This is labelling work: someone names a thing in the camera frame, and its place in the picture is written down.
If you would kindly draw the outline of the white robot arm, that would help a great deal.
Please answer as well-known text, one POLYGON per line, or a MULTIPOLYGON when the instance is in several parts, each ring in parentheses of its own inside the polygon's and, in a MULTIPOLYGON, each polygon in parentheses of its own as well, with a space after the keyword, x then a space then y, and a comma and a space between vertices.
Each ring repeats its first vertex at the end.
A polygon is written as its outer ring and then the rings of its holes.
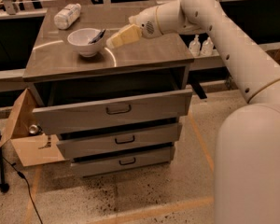
POLYGON ((114 49, 186 26, 208 34, 245 99, 217 135, 214 223, 280 224, 280 64, 228 17, 219 0, 147 8, 106 44, 114 49))

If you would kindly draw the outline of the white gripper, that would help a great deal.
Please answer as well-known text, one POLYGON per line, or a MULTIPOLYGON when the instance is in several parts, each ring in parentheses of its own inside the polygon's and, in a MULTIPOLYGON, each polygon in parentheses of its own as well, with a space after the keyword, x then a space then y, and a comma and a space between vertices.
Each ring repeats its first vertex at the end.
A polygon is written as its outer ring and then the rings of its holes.
POLYGON ((162 35, 157 20, 157 7, 146 8, 129 18, 129 25, 122 27, 106 40, 110 49, 138 41, 141 37, 156 38, 162 35))

